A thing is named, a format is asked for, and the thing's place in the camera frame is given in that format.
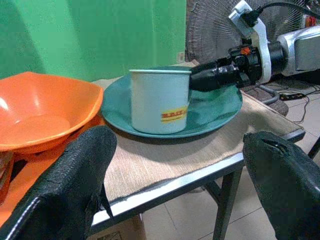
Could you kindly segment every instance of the beige table mat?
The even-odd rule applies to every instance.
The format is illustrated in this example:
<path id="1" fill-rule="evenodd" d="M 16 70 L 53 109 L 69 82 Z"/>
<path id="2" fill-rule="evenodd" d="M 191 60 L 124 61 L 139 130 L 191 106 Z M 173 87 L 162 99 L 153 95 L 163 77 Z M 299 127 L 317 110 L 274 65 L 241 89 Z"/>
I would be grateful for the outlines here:
<path id="1" fill-rule="evenodd" d="M 301 127 L 242 93 L 239 114 L 220 129 L 185 139 L 148 139 L 117 132 L 117 148 L 104 179 L 109 201 L 125 198 L 155 183 L 180 177 L 242 151 L 245 133 L 278 136 Z"/>

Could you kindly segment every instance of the green plate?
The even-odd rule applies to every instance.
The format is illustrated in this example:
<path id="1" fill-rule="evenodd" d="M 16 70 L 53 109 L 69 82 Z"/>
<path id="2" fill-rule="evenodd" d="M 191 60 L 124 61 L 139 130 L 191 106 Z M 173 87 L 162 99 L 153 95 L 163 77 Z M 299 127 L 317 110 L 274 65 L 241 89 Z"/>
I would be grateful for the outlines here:
<path id="1" fill-rule="evenodd" d="M 167 66 L 157 69 L 189 70 L 189 67 Z M 186 128 L 172 134 L 149 134 L 131 126 L 131 75 L 125 75 L 104 91 L 101 107 L 107 122 L 126 133 L 160 139 L 197 136 L 218 129 L 233 119 L 242 106 L 242 95 L 237 87 L 223 87 L 210 92 L 191 91 Z"/>

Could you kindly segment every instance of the orange bowl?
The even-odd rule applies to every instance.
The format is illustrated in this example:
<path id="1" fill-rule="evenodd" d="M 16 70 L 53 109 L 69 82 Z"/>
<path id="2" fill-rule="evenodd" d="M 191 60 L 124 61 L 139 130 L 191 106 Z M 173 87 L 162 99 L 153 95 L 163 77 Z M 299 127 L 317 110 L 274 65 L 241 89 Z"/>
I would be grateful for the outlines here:
<path id="1" fill-rule="evenodd" d="M 65 141 L 99 111 L 103 89 L 24 72 L 0 80 L 0 152 L 37 153 Z"/>

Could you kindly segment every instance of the white mug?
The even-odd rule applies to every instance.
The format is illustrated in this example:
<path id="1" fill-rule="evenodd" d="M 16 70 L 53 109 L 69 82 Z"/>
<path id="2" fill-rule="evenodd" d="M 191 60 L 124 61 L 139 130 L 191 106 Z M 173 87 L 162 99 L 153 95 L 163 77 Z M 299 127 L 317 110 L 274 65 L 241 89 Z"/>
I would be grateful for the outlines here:
<path id="1" fill-rule="evenodd" d="M 173 134 L 187 125 L 191 71 L 130 70 L 132 127 Z"/>

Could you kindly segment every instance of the yellow label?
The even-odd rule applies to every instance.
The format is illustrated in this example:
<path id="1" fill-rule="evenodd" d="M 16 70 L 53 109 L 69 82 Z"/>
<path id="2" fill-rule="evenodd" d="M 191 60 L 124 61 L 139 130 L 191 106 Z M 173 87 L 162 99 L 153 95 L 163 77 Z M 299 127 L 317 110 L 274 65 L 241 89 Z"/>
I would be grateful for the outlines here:
<path id="1" fill-rule="evenodd" d="M 164 111 L 161 114 L 161 122 L 166 124 L 166 123 L 172 123 L 177 120 L 184 119 L 187 116 L 187 112 L 188 112 L 188 106 L 183 106 L 176 109 Z"/>

